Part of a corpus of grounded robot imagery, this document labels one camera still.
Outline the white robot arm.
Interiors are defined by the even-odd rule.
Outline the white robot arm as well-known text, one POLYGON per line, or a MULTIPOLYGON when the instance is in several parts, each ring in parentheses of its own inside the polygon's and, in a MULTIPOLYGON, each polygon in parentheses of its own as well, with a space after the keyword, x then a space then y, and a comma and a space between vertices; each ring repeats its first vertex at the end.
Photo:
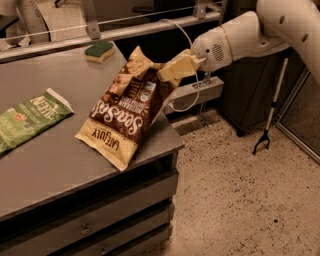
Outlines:
POLYGON ((312 0, 257 0, 248 11, 198 36, 158 71, 162 81, 216 71, 246 57, 293 48, 320 83, 320 11, 312 0))

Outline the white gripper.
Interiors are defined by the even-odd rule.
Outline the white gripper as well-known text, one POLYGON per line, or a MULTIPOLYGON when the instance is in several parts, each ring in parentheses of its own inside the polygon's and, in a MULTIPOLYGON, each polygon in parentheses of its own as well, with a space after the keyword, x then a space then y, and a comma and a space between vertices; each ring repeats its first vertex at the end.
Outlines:
POLYGON ((157 71, 161 81, 182 79, 201 71, 216 71, 234 61, 232 40, 235 33, 218 26, 198 36, 190 49, 185 49, 157 71))

